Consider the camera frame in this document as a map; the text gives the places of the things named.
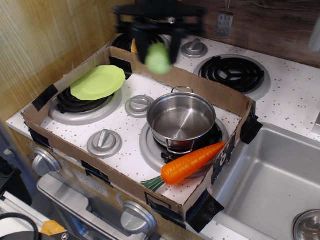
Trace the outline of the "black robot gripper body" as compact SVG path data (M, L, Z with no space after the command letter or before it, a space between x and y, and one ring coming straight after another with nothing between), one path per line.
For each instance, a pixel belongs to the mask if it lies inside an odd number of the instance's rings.
M118 33L202 35L206 10L179 0L142 0L116 6Z

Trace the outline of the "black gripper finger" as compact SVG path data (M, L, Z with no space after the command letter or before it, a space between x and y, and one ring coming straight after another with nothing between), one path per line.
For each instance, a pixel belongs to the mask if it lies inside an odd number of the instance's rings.
M181 42L186 37L186 30L182 27L176 28L175 30L173 30L170 36L170 62L171 64L174 64L177 60Z
M149 34L137 26L132 27L131 33L132 37L135 39L139 60L142 64L145 64L149 47Z

